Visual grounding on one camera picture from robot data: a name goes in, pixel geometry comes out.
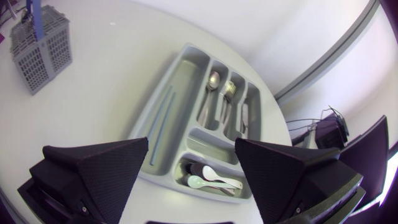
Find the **round table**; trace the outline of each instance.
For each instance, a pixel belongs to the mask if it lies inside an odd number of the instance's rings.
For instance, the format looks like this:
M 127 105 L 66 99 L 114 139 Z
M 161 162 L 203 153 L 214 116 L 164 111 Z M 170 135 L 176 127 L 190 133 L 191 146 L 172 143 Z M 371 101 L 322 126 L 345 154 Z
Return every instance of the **round table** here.
M 9 51 L 9 33 L 17 21 L 10 20 L 0 29 L 6 37 L 0 44 L 0 188 L 29 223 L 39 220 L 17 189 L 30 178 L 29 168 L 43 159 L 42 147 L 126 139 L 162 74 L 187 42 L 254 81 L 262 89 L 262 138 L 291 145 L 282 113 L 260 76 L 207 32 L 126 0 L 43 0 L 42 5 L 46 4 L 70 20 L 73 62 L 34 96 L 24 86 Z M 208 200 L 138 178 L 121 223 L 148 220 L 262 223 L 253 199 L 243 204 Z

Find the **wire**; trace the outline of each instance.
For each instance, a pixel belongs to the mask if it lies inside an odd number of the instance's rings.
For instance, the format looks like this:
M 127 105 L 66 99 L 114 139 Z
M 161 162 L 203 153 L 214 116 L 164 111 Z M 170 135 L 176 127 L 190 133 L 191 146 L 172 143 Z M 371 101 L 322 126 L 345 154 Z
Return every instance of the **wire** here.
M 302 127 L 299 127 L 299 128 L 289 129 L 289 131 L 296 131 L 296 130 L 300 130 L 300 129 L 307 128 L 307 127 L 309 127 L 309 126 L 312 126 L 312 125 L 315 125 L 315 124 L 309 124 L 309 125 L 302 126 Z
M 286 121 L 286 123 L 296 122 L 296 121 L 321 121 L 321 119 L 316 119 L 316 118 L 296 119 L 296 120 Z
M 322 112 L 321 112 L 321 119 L 322 119 L 322 116 L 323 116 L 323 112 L 324 112 L 324 111 L 328 111 L 328 110 L 332 110 L 332 109 L 329 108 L 329 109 L 322 110 Z
M 340 116 L 343 118 L 344 116 L 338 111 L 338 110 L 336 110 L 336 109 L 334 109 L 334 108 L 332 108 L 330 105 L 328 105 L 329 107 L 330 107 L 330 109 L 331 110 L 333 110 L 333 112 L 338 116 L 338 114 L 340 114 Z
M 296 122 L 296 121 L 324 121 L 324 120 L 329 120 L 329 119 L 337 119 L 337 118 L 336 117 L 325 118 L 325 119 L 306 118 L 306 119 L 296 119 L 296 120 L 286 121 L 286 123 L 291 123 L 291 122 Z

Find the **gray cutlery basket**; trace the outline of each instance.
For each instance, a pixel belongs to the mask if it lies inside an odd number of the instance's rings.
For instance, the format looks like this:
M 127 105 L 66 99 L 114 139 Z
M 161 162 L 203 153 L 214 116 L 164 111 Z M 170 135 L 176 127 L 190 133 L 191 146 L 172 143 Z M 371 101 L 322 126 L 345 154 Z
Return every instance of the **gray cutlery basket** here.
M 13 61 L 30 94 L 34 95 L 72 62 L 69 20 L 52 6 L 41 8 L 44 36 L 37 38 L 37 23 L 19 22 L 11 30 Z

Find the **gray plastic cutlery tray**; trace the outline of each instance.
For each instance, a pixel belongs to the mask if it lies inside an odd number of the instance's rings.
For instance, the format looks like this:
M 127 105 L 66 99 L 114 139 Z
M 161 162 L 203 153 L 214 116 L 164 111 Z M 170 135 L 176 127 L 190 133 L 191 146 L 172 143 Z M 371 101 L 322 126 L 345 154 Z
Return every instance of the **gray plastic cutlery tray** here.
M 210 72 L 220 75 L 220 85 L 206 89 Z M 225 84 L 232 81 L 236 92 L 230 101 L 228 124 L 220 122 Z M 207 122 L 198 115 L 210 94 Z M 162 77 L 149 98 L 129 139 L 147 136 L 149 151 L 139 176 L 165 187 L 199 197 L 242 203 L 252 197 L 248 182 L 234 152 L 237 137 L 261 140 L 259 89 L 228 65 L 187 44 Z M 242 128 L 242 105 L 248 105 L 248 133 Z M 230 197 L 218 189 L 193 189 L 183 184 L 185 165 L 197 161 L 212 167 L 218 175 L 239 180 L 243 189 Z

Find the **blue handle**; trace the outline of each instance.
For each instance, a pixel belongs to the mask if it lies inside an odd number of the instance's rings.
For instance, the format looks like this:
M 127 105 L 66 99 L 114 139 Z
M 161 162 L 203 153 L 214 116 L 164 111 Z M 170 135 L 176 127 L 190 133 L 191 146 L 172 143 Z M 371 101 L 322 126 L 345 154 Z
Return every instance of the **blue handle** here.
M 36 31 L 36 41 L 44 38 L 43 20 L 42 20 L 42 7 L 40 0 L 26 0 L 27 15 L 32 13 L 31 4 L 33 1 L 33 22 Z

